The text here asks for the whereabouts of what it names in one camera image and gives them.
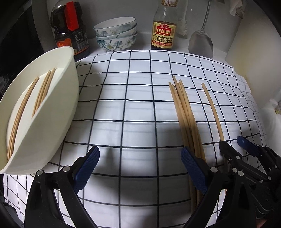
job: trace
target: blue gripper pad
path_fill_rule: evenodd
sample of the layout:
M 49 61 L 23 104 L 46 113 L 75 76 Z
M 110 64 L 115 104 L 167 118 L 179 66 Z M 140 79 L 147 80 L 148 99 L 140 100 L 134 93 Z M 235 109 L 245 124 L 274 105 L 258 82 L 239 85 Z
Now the blue gripper pad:
M 206 177 L 200 167 L 197 165 L 194 157 L 190 154 L 186 147 L 181 151 L 182 162 L 190 175 L 193 184 L 196 189 L 201 191 L 203 194 L 206 193 L 208 187 L 206 185 Z
M 244 138 L 243 136 L 237 137 L 237 144 L 241 146 L 244 150 L 246 150 L 253 157 L 259 156 L 258 147 L 248 139 Z
M 94 168 L 99 161 L 99 148 L 95 147 L 94 150 L 88 155 L 81 168 L 74 176 L 74 192 L 77 194 L 87 184 Z

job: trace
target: stacked bowls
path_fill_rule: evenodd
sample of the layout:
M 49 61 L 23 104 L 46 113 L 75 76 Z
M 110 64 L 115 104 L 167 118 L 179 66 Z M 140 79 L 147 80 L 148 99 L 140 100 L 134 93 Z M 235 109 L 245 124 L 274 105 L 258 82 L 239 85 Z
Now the stacked bowls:
M 117 17 L 94 27 L 99 46 L 107 51 L 129 49 L 136 41 L 137 20 L 134 17 Z

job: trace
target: white bowl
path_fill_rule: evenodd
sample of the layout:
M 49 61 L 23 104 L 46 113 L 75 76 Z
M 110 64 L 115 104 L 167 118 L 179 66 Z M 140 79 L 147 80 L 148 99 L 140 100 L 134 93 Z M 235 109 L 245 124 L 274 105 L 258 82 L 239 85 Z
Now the white bowl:
M 137 25 L 126 32 L 123 32 L 123 33 L 120 33 L 117 35 L 108 36 L 108 37 L 96 37 L 96 39 L 97 40 L 112 40 L 112 39 L 117 39 L 117 38 L 129 37 L 129 36 L 135 35 L 136 33 L 137 33 Z
M 99 46 L 107 52 L 124 51 L 129 49 L 135 43 L 136 36 L 137 33 L 133 36 L 117 38 L 112 40 L 98 40 L 98 38 L 96 37 L 96 40 Z
M 136 24 L 137 20 L 134 17 L 117 17 L 95 25 L 94 30 L 97 37 L 108 37 L 126 32 Z
M 54 156 L 73 119 L 79 94 L 78 77 L 71 47 L 53 49 L 25 67 L 0 101 L 0 173 L 27 175 L 42 169 Z M 57 68 L 48 94 L 32 117 L 42 81 Z M 40 77 L 24 109 L 14 152 L 7 161 L 7 147 L 16 113 L 27 89 Z

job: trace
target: soy sauce bottle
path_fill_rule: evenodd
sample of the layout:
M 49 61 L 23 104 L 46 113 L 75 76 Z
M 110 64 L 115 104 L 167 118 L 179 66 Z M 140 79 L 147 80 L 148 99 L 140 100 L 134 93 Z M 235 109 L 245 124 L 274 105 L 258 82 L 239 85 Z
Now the soy sauce bottle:
M 151 49 L 171 50 L 178 22 L 176 5 L 178 0 L 159 0 L 154 15 Z
M 57 47 L 70 46 L 78 61 L 90 53 L 86 27 L 82 21 L 82 9 L 78 0 L 58 1 L 51 12 L 51 26 L 55 30 Z

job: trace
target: chopstick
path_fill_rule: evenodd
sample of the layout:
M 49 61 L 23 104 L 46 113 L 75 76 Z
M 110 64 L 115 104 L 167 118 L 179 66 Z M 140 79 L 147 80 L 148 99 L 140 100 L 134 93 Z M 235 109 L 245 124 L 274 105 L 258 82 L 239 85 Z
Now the chopstick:
M 47 83 L 46 83 L 46 86 L 44 88 L 44 92 L 43 92 L 43 95 L 42 95 L 42 99 L 40 101 L 40 105 L 41 105 L 42 101 L 45 99 L 45 97 L 46 97 L 46 95 L 47 95 L 47 93 L 49 91 L 49 87 L 50 87 L 50 84 L 51 84 L 51 81 L 53 79 L 55 71 L 56 71 L 56 68 L 53 68 L 50 76 L 48 77 L 48 80 L 47 80 Z
M 185 126 L 185 121 L 184 121 L 184 119 L 186 117 L 185 117 L 181 102 L 178 99 L 177 92 L 174 88 L 174 85 L 172 85 L 170 82 L 169 82 L 169 88 L 171 90 L 172 98 L 174 100 L 176 113 L 178 116 L 178 121 L 179 121 L 180 129 L 181 129 L 181 133 L 182 133 L 183 144 L 184 144 L 184 146 L 189 146 L 189 140 L 187 137 L 186 126 Z M 194 210 L 196 208 L 196 189 L 192 183 L 190 176 L 189 176 L 189 190 L 190 190 L 191 211 L 194 212 Z
M 43 81 L 43 83 L 40 87 L 39 93 L 38 93 L 36 101 L 35 101 L 32 116 L 34 116 L 37 109 L 42 104 L 43 100 L 45 99 L 45 97 L 46 97 L 46 95 L 49 91 L 50 84 L 51 84 L 51 81 L 53 79 L 55 71 L 56 71 L 56 68 L 53 68 L 52 71 L 49 70 L 46 77 L 44 78 L 44 81 Z
M 37 111 L 38 107 L 40 106 L 40 103 L 41 103 L 41 99 L 42 99 L 42 96 L 43 96 L 43 92 L 44 92 L 44 89 L 46 87 L 46 84 L 47 84 L 47 81 L 48 81 L 48 78 L 51 74 L 51 71 L 48 71 L 46 77 L 44 78 L 44 81 L 40 87 L 40 90 L 39 90 L 39 93 L 37 95 L 37 98 L 36 98 L 36 101 L 35 101 L 35 105 L 34 105 L 34 108 L 33 108 L 33 112 L 32 112 L 32 117 L 34 116 L 35 112 Z
M 172 85 L 171 83 L 169 83 L 169 87 L 172 93 L 177 116 L 179 119 L 184 146 L 188 146 L 190 150 L 194 152 L 196 157 L 202 158 L 204 161 L 206 161 L 197 123 L 195 121 L 184 85 L 181 80 L 178 83 L 174 76 L 173 76 L 173 81 L 176 90 L 174 88 L 174 85 Z M 190 191 L 191 191 L 191 211 L 193 212 L 196 208 L 196 205 L 200 203 L 202 199 L 202 194 L 200 191 L 196 192 L 196 189 L 193 184 L 190 184 Z
M 23 101 L 21 102 L 19 110 L 17 112 L 16 118 L 15 118 L 15 121 L 14 121 L 14 124 L 13 124 L 13 127 L 12 127 L 11 135 L 10 135 L 9 145 L 8 145 L 8 152 L 7 152 L 8 161 L 10 160 L 10 158 L 13 154 L 13 151 L 14 151 L 15 138 L 16 138 L 16 135 L 17 135 L 17 130 L 18 130 L 18 127 L 19 127 L 19 123 L 20 123 L 24 108 L 25 108 L 25 106 L 27 104 L 27 101 L 28 101 L 36 83 L 38 82 L 38 80 L 39 80 L 39 77 L 36 77 L 35 80 L 33 81 L 33 83 L 31 84 L 31 86 L 29 87 L 26 95 L 23 98 Z
M 194 118 L 194 115 L 193 115 L 193 112 L 192 112 L 192 109 L 191 109 L 191 106 L 190 106 L 190 103 L 189 103 L 189 99 L 187 97 L 186 90 L 185 90 L 184 85 L 183 85 L 181 80 L 180 80 L 179 85 L 180 85 L 180 87 L 183 91 L 183 94 L 184 94 L 184 96 L 183 96 L 184 97 L 184 103 L 186 105 L 188 116 L 189 116 L 189 119 L 190 119 L 190 126 L 191 126 L 192 138 L 193 138 L 193 142 L 194 142 L 195 156 L 198 157 L 198 158 L 202 158 L 204 161 L 206 161 L 203 145 L 202 145 L 202 142 L 201 142 L 201 137 L 200 137 L 199 130 L 198 130 L 198 127 L 197 127 L 197 123 L 195 121 L 195 118 Z
M 216 125 L 217 125 L 217 130 L 218 130 L 218 132 L 219 132 L 219 140 L 220 140 L 220 141 L 224 141 L 225 138 L 224 138 L 224 136 L 223 136 L 223 130 L 222 130 L 222 128 L 221 128 L 221 123 L 220 123 L 219 117 L 218 117 L 218 115 L 217 115 L 217 110 L 216 110 L 216 108 L 215 108 L 215 106 L 214 106 L 214 103 L 213 103 L 212 98 L 211 98 L 211 96 L 210 96 L 210 94 L 209 94 L 209 91 L 207 90 L 207 88 L 206 88 L 206 86 L 205 86 L 204 83 L 202 83 L 202 87 L 203 87 L 203 89 L 204 89 L 204 92 L 205 92 L 205 94 L 206 94 L 206 97 L 207 97 L 207 99 L 208 99 L 208 101 L 209 101 L 209 103 L 210 103 L 210 106 L 211 106 L 213 115 L 214 115 L 214 117 L 215 117 L 215 121 L 216 121 Z M 224 161 L 225 171 L 227 172 L 227 171 L 228 171 L 227 160 L 224 158 L 223 161 Z

